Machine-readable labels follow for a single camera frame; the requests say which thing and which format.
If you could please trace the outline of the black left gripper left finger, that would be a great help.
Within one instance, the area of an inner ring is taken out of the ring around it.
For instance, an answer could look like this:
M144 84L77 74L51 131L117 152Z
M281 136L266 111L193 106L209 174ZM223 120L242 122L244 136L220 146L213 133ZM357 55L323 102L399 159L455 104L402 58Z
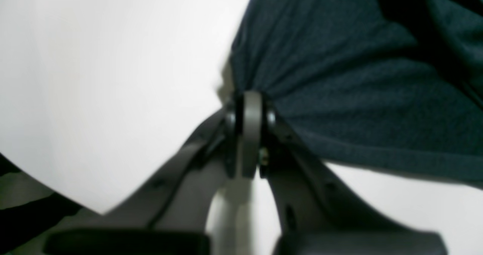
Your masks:
M212 199L229 179L252 179L258 164L263 97L234 96L121 205L98 220L50 235L48 255L208 255Z

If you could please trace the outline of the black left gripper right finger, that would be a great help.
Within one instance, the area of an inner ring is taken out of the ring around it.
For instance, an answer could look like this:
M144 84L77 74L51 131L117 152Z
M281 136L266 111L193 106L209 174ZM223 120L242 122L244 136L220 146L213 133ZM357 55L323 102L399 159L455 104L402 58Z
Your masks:
M268 156L262 177L271 187L282 234L275 255L446 255L435 232L411 229L387 217L323 164L263 102L262 141Z

